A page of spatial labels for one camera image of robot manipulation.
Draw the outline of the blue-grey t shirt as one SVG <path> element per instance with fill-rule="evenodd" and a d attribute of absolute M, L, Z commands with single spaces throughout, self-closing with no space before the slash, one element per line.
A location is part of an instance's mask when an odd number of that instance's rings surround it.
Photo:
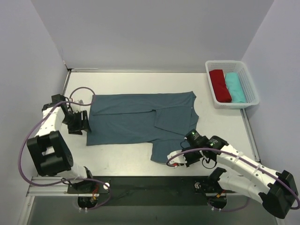
<path fill-rule="evenodd" d="M 151 143 L 151 161 L 165 163 L 196 128 L 194 92 L 96 95 L 87 145 Z"/>

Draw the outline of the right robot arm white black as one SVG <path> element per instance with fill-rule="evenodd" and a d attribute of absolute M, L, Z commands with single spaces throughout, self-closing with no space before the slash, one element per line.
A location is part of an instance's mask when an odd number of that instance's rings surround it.
<path fill-rule="evenodd" d="M 251 160 L 218 136 L 207 138 L 193 129 L 185 139 L 205 159 L 229 168 L 208 179 L 211 190 L 219 191 L 222 188 L 247 196 L 261 203 L 266 211 L 280 219 L 284 219 L 290 210 L 300 208 L 293 206 L 300 199 L 294 177 L 288 171 L 269 169 Z"/>

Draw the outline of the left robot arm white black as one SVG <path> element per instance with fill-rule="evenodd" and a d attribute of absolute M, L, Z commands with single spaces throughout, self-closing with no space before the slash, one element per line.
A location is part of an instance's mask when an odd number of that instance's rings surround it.
<path fill-rule="evenodd" d="M 75 189 L 89 193 L 95 187 L 95 180 L 87 167 L 74 162 L 60 133 L 63 124 L 72 135 L 91 132 L 87 111 L 81 110 L 82 105 L 82 100 L 73 101 L 61 94 L 53 95 L 52 101 L 42 108 L 41 127 L 26 144 L 40 176 L 60 176 Z"/>

